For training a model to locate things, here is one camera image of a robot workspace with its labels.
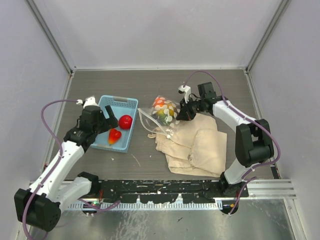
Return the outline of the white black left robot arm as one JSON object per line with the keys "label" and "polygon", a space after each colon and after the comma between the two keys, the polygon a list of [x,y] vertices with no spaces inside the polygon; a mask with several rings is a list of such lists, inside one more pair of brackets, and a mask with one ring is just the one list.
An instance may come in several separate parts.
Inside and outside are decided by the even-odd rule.
{"label": "white black left robot arm", "polygon": [[70,204],[85,195],[88,198],[99,195],[99,178],[88,172],[81,172],[64,188],[61,188],[61,184],[95,142],[97,135],[118,127],[111,106],[107,105],[105,110],[107,117],[98,105],[85,106],[76,126],[66,133],[58,153],[45,171],[28,189],[20,188],[15,193],[14,203],[19,222],[50,232]]}

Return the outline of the green fake fruit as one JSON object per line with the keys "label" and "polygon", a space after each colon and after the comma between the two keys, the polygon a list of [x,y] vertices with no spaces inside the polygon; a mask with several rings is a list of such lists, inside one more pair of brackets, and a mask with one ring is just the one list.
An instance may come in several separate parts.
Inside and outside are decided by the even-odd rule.
{"label": "green fake fruit", "polygon": [[169,124],[174,119],[175,111],[174,111],[174,108],[170,106],[167,108],[161,108],[155,114],[162,123]]}

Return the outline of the red fake apple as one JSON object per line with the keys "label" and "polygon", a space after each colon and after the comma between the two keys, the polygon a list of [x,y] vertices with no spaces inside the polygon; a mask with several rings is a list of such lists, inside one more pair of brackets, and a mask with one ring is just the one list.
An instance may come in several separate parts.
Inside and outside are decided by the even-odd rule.
{"label": "red fake apple", "polygon": [[133,118],[130,115],[123,115],[118,120],[118,125],[122,130],[129,130],[132,126]]}

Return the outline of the clear polka dot zip bag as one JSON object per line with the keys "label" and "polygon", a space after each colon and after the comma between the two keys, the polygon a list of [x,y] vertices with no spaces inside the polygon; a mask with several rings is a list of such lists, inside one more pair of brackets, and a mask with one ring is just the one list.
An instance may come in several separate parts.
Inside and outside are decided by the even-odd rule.
{"label": "clear polka dot zip bag", "polygon": [[178,131],[180,104],[158,95],[150,107],[138,108],[141,125],[152,134],[162,134],[170,139]]}

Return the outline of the orange fake fruit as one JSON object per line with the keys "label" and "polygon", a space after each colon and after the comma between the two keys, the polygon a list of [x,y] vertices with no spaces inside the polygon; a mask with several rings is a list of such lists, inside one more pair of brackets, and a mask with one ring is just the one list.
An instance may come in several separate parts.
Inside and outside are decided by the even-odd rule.
{"label": "orange fake fruit", "polygon": [[153,104],[152,104],[152,107],[155,109],[155,110],[160,110],[160,109],[162,109],[163,107],[164,107],[164,105],[166,105],[166,104],[169,104],[170,103],[170,101],[168,100],[168,99],[166,99],[165,97],[163,97],[163,96],[158,96],[155,100],[154,100],[154,102],[153,102]]}

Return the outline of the red yellow fake pear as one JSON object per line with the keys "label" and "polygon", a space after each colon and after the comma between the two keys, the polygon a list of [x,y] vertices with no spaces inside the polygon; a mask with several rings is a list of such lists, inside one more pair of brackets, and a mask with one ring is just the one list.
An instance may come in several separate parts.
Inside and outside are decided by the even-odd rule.
{"label": "red yellow fake pear", "polygon": [[109,131],[108,144],[109,145],[116,144],[121,139],[121,137],[122,137],[122,133],[119,130],[112,128]]}

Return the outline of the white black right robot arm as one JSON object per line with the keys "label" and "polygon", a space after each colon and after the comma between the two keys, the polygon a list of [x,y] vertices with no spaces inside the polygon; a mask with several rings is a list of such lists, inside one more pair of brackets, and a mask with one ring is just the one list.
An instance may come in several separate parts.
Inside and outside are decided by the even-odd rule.
{"label": "white black right robot arm", "polygon": [[191,88],[181,85],[178,92],[184,97],[180,101],[177,119],[192,121],[197,113],[210,113],[227,124],[235,132],[235,156],[231,166],[225,170],[218,182],[221,195],[231,197],[242,184],[245,176],[274,156],[273,140],[269,123],[256,120],[234,107],[227,98],[217,95],[213,84],[206,82],[198,86],[199,96],[192,99]]}

